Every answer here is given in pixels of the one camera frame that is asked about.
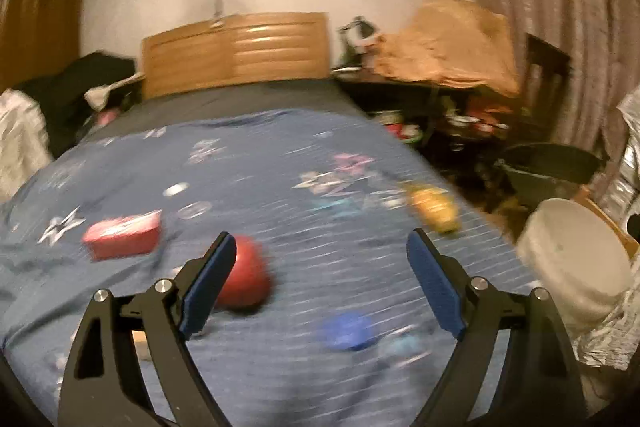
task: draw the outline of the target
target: blue bedsheet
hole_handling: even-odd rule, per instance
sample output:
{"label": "blue bedsheet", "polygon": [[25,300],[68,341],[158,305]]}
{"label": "blue bedsheet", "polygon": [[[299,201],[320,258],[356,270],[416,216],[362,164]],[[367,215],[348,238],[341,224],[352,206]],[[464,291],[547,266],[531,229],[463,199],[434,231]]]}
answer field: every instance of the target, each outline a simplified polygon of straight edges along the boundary
{"label": "blue bedsheet", "polygon": [[[29,395],[52,420],[72,335],[93,292],[145,290],[221,230],[262,243],[273,297],[249,316],[215,311],[188,342],[230,421],[241,426],[406,427],[453,349],[433,333],[416,377],[387,367],[376,346],[334,352],[318,326],[340,311],[369,315],[378,334],[433,315],[406,260],[419,226],[399,180],[443,185],[415,153],[377,124],[304,110],[158,128],[69,151],[0,207],[0,339]],[[188,187],[178,193],[174,185]],[[528,293],[532,276],[497,230],[457,200],[462,230],[429,232],[442,253],[499,288]],[[81,244],[93,223],[162,210],[151,254],[92,262]],[[476,413],[487,409],[497,354]],[[156,410],[171,418],[150,363],[143,373]]]}

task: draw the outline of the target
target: white bucket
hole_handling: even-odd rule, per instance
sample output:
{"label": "white bucket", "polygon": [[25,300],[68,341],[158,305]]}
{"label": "white bucket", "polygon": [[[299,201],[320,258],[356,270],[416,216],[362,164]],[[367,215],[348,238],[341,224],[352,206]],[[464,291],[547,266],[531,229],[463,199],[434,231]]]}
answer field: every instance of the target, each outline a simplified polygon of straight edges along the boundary
{"label": "white bucket", "polygon": [[554,298],[568,330],[591,329],[631,286],[631,267],[616,234],[570,200],[539,204],[527,219],[516,253]]}

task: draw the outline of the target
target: red apple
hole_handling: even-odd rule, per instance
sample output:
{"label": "red apple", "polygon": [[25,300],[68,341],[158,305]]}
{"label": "red apple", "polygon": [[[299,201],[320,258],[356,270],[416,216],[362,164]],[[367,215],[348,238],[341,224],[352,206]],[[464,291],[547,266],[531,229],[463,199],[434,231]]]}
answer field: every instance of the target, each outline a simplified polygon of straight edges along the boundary
{"label": "red apple", "polygon": [[216,306],[242,309],[264,301],[271,280],[260,255],[260,244],[246,235],[235,235],[236,263],[216,300]]}

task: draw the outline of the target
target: metal bolt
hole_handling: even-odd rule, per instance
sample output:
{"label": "metal bolt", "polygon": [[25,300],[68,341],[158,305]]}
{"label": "metal bolt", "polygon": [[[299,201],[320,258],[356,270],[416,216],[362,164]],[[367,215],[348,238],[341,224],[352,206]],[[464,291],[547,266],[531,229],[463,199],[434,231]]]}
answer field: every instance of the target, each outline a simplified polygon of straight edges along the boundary
{"label": "metal bolt", "polygon": [[533,290],[533,295],[541,301],[546,301],[550,297],[549,292],[545,288],[536,288]]}
{"label": "metal bolt", "polygon": [[98,290],[96,293],[94,293],[94,301],[102,302],[106,300],[108,296],[108,290]]}
{"label": "metal bolt", "polygon": [[156,283],[156,291],[160,293],[166,293],[171,289],[171,279],[161,279]]}
{"label": "metal bolt", "polygon": [[489,283],[484,277],[474,277],[471,279],[471,286],[476,290],[482,291],[489,288]]}

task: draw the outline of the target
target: blue gripper pad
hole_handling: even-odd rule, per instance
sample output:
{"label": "blue gripper pad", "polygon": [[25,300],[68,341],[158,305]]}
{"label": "blue gripper pad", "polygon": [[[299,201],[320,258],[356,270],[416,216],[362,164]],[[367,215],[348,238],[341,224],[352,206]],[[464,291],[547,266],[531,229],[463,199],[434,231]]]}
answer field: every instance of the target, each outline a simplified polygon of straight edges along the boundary
{"label": "blue gripper pad", "polygon": [[406,242],[406,256],[429,306],[443,330],[460,340],[465,331],[460,296],[445,275],[429,247],[414,230]]}
{"label": "blue gripper pad", "polygon": [[182,320],[178,328],[185,339],[198,333],[236,263],[236,240],[228,234],[202,267],[182,299]]}

